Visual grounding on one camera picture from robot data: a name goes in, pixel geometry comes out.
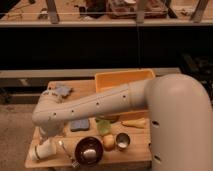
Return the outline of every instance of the floor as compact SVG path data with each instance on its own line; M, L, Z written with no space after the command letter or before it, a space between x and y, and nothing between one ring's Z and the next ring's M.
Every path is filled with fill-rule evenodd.
M0 104L0 170L1 171L43 171L47 169L26 169L24 167L34 125L31 114L35 104ZM60 171L70 168L57 168ZM104 165L81 168L87 171L146 171L140 163Z

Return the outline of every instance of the yellow plastic tray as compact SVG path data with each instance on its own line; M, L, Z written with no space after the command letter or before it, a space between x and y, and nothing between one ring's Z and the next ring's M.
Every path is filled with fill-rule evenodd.
M152 69L97 73L95 75L95 88L96 92L101 92L128 82L151 78L155 78Z

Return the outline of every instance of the dish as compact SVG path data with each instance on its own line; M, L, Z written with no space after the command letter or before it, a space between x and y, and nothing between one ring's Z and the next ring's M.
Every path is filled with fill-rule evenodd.
M75 149L75 158L82 165L93 166L102 159L102 156L102 144L95 137L83 138Z

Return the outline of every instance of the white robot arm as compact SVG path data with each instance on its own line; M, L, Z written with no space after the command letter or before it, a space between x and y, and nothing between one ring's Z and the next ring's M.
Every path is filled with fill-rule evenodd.
M153 171L213 171L213 112L205 89L193 78L171 74L124 84L79 100L60 103L44 92L33 122L44 136L65 121L148 108Z

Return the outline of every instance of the wooden table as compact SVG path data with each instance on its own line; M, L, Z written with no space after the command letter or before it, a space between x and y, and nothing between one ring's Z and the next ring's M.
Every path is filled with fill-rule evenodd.
M54 88L57 83L62 83L63 85L70 86L73 88L71 95L64 99L64 101L78 99L90 94L95 93L95 83L94 80L83 80L83 81L60 81L60 82L50 82L48 87ZM148 119L147 111L138 112L134 115L122 115L120 120L134 119L138 117L146 117ZM33 162L29 155L27 155L25 161L26 168L42 168L42 167L64 167L70 166L70 160L65 155L64 151L58 145L59 140L63 140L65 146L68 147L70 154L74 156L74 150L76 144L82 138L86 136L94 136L101 140L101 137L98 135L96 129L96 123L94 118L90 118L90 130L89 131L80 131L80 132L70 132L68 126L64 127L64 136L56 136L53 138L53 141L57 144L57 154L53 157L50 157L41 162ZM128 163L128 162L141 162L142 165L148 166L151 161L151 154L148 147L150 143L150 130L149 124L147 124L145 129L137 129L132 127L124 127L118 121L114 124L111 124L111 133L116 136L120 132L126 132L131 138L131 144L127 150L121 152L118 149L106 152L104 151L103 158L100 161L100 164L110 164L110 163ZM34 147L39 143L40 135L38 128L35 128L35 132L30 144L30 148Z

